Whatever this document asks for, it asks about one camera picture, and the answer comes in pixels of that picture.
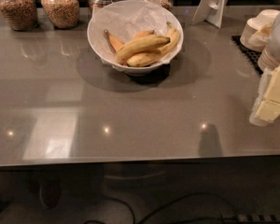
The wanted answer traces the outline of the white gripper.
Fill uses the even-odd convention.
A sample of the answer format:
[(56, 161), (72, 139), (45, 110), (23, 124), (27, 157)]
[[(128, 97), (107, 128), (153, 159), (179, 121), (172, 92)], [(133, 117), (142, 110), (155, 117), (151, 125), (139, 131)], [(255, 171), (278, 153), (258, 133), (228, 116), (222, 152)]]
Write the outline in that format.
[[(273, 22), (268, 46), (273, 56), (280, 61), (280, 13)], [(280, 116), (280, 65), (274, 70), (264, 70), (258, 95), (249, 121), (256, 126), (267, 126)]]

